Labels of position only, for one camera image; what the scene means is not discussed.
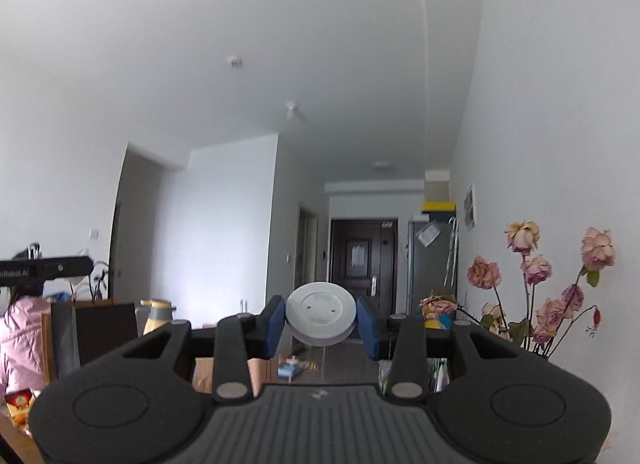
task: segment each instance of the dark brown door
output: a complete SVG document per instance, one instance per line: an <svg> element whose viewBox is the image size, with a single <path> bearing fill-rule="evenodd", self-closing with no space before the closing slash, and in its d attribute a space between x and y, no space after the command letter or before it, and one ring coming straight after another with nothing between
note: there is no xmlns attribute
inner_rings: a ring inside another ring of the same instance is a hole
<svg viewBox="0 0 640 464"><path fill-rule="evenodd" d="M396 309L398 220L333 220L331 281L357 300L371 296L384 315Z"/></svg>

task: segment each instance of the person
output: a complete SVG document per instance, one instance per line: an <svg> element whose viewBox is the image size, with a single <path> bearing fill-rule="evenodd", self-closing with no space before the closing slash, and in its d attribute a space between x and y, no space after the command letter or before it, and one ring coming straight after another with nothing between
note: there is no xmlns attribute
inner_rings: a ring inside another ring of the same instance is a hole
<svg viewBox="0 0 640 464"><path fill-rule="evenodd" d="M28 250L14 260L28 258ZM42 295L44 284L15 285L9 291L9 307L0 318L0 404L4 396L46 386L42 352L42 314L50 304Z"/></svg>

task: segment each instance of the tiled floor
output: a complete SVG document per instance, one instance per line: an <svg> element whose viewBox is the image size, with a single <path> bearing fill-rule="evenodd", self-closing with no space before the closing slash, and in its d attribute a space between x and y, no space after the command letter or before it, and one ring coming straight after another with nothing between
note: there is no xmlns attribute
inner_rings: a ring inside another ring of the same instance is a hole
<svg viewBox="0 0 640 464"><path fill-rule="evenodd" d="M322 349L313 347L300 356L302 360L322 362ZM324 365L319 370L305 370L292 384L377 383L378 363L367 358L358 343L340 343L327 348Z"/></svg>

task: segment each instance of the pink jacket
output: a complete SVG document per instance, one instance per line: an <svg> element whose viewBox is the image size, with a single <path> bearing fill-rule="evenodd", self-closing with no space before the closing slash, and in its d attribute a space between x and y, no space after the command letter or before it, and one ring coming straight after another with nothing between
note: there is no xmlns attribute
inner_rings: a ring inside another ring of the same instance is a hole
<svg viewBox="0 0 640 464"><path fill-rule="evenodd" d="M5 394L44 389L41 314L50 308L42 298L26 296L0 318L0 404Z"/></svg>

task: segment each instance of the white ceiling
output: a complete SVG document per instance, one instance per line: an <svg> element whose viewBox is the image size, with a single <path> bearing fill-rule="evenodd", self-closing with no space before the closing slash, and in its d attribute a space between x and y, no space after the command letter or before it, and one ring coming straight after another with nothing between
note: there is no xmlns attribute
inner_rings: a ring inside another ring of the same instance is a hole
<svg viewBox="0 0 640 464"><path fill-rule="evenodd" d="M325 180L421 178L449 165L481 4L0 0L0 50L192 148L280 132Z"/></svg>

